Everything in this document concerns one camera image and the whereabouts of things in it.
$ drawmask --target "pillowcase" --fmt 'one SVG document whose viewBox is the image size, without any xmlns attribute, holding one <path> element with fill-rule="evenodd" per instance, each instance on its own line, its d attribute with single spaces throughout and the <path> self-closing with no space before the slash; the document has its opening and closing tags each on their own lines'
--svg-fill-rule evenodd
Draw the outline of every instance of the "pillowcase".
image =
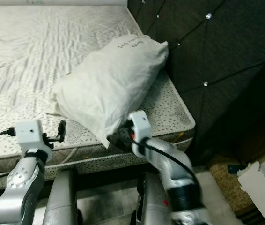
<svg viewBox="0 0 265 225">
<path fill-rule="evenodd" d="M 46 112 L 79 122 L 107 148 L 107 136 L 138 109 L 167 56 L 168 43 L 149 36 L 113 39 L 53 86 Z"/>
</svg>

